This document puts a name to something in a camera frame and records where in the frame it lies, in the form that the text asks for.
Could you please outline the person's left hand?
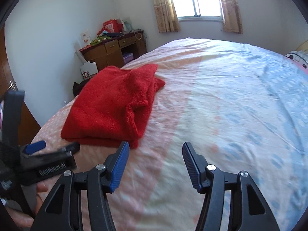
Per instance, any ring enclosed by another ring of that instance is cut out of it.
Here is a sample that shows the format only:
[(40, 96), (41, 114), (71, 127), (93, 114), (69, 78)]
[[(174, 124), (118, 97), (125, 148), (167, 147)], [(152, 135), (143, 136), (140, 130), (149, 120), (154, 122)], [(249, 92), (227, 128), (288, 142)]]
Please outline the person's left hand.
[[(48, 187), (44, 182), (39, 182), (28, 187), (22, 187), (22, 189), (26, 194), (26, 199), (30, 200), (31, 209), (34, 214), (37, 215), (43, 204), (43, 200), (39, 193), (46, 193), (48, 191)], [(32, 226), (34, 219), (30, 215), (26, 215), (17, 209), (12, 209), (10, 206), (6, 206), (5, 208), (19, 228), (30, 228)]]

